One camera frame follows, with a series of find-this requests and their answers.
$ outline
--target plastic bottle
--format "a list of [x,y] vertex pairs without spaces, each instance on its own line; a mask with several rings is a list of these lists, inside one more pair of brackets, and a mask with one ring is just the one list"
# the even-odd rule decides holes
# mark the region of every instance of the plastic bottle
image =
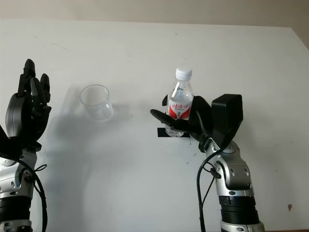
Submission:
[[[176,80],[172,85],[172,91],[168,94],[168,115],[174,119],[188,119],[190,115],[193,93],[190,85],[192,69],[178,67]],[[165,128],[171,137],[181,137],[183,132],[173,131],[169,126]]]

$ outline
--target transparent cup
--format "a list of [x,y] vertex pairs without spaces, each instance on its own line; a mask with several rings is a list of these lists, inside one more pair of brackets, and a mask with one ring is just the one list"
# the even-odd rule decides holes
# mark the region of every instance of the transparent cup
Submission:
[[90,117],[96,122],[108,121],[114,113],[109,91],[102,85],[91,85],[84,88],[80,100]]

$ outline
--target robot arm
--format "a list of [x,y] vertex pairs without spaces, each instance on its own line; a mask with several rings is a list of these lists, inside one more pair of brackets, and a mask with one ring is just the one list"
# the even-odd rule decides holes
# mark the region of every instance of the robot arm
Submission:
[[205,224],[199,177],[205,164],[210,162],[221,205],[221,230],[264,232],[255,209],[249,168],[240,157],[238,146],[232,142],[243,119],[241,95],[224,94],[211,106],[202,97],[195,96],[189,120],[175,120],[158,110],[151,110],[151,114],[172,130],[190,133],[199,141],[200,151],[207,155],[197,173],[201,231],[205,232]]
[[43,134],[51,107],[49,78],[35,77],[34,63],[28,59],[20,75],[18,92],[11,97],[6,112],[8,136],[0,127],[0,232],[30,232],[30,206],[35,181],[42,199],[43,226],[46,230],[47,212],[42,184],[35,174],[37,140]]

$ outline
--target bottle label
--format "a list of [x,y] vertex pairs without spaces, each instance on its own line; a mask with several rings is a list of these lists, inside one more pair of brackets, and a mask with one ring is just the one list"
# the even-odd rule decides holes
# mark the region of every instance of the bottle label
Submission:
[[168,115],[174,119],[185,119],[189,117],[192,102],[175,102],[169,100]]

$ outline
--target black cable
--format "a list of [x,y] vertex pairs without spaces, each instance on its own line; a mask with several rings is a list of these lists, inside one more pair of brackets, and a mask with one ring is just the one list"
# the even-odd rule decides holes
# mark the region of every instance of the black cable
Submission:
[[[35,172],[39,172],[44,170],[47,167],[47,164],[43,164],[40,167],[38,167],[37,169],[35,169]],[[41,193],[41,191],[38,189],[38,187],[35,185],[35,180],[34,178],[30,178],[29,176],[27,177],[27,181],[31,182],[33,184],[33,187],[35,188],[35,190],[38,192],[38,194]]]
[[206,172],[210,173],[210,171],[207,170],[205,167],[203,167],[203,169],[204,169]]
[[209,160],[211,160],[216,155],[220,154],[223,150],[224,150],[224,148],[221,148],[221,149],[217,150],[216,152],[212,153],[210,156],[208,156],[202,162],[202,164],[199,167],[198,172],[197,172],[197,197],[198,197],[198,206],[199,206],[199,221],[200,221],[200,226],[201,226],[202,232],[206,232],[206,229],[205,229],[205,222],[204,222],[203,201],[202,201],[202,196],[201,196],[201,188],[200,188],[199,179],[200,179],[200,176],[201,176],[201,172],[202,172],[204,166],[206,165],[206,163],[209,162]]
[[[45,197],[45,192],[44,192],[44,188],[43,185],[38,177],[38,175],[35,173],[35,170],[33,170],[28,164],[26,164],[25,162],[21,161],[20,159],[16,159],[14,160],[17,163],[20,163],[21,165],[23,165],[27,170],[29,170],[29,172],[32,174],[32,178],[34,178],[34,180],[36,180],[36,182],[38,183],[39,186],[39,190],[37,189],[37,187],[34,185],[34,188],[38,191],[40,197],[41,197],[41,202],[42,202],[42,232],[46,232],[46,227],[47,227],[47,205],[46,205],[46,197]],[[46,168],[46,164],[38,167],[36,170],[37,171],[41,171],[44,168]]]
[[207,197],[207,195],[208,195],[208,193],[209,193],[209,191],[210,191],[210,189],[211,189],[211,186],[212,186],[213,182],[214,182],[214,177],[212,178],[212,181],[211,181],[211,183],[209,184],[209,187],[208,187],[208,189],[207,189],[207,192],[206,192],[206,194],[205,194],[205,196],[204,196],[204,199],[203,199],[203,202],[202,202],[202,207],[204,206],[205,199],[206,199],[206,197]]

